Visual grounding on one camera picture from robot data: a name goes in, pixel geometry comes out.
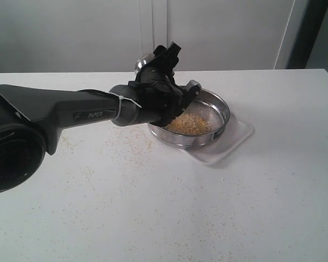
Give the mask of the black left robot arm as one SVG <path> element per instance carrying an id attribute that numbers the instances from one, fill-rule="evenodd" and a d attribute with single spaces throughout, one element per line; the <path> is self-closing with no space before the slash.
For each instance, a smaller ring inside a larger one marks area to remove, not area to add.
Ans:
<path id="1" fill-rule="evenodd" d="M 117 126 L 168 124 L 184 110 L 185 90 L 174 80 L 181 48 L 158 46 L 136 78 L 109 92 L 44 90 L 0 84 L 0 193 L 28 180 L 68 128 L 102 121 Z"/>

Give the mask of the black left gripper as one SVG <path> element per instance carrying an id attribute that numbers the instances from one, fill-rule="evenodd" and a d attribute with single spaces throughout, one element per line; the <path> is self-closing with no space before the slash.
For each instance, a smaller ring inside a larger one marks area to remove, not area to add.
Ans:
<path id="1" fill-rule="evenodd" d="M 165 126 L 176 117 L 183 93 L 175 84 L 173 69 L 179 62 L 181 47 L 172 42 L 159 45 L 154 59 L 127 84 L 127 98 L 133 100 L 136 112 L 130 125 L 153 123 Z"/>

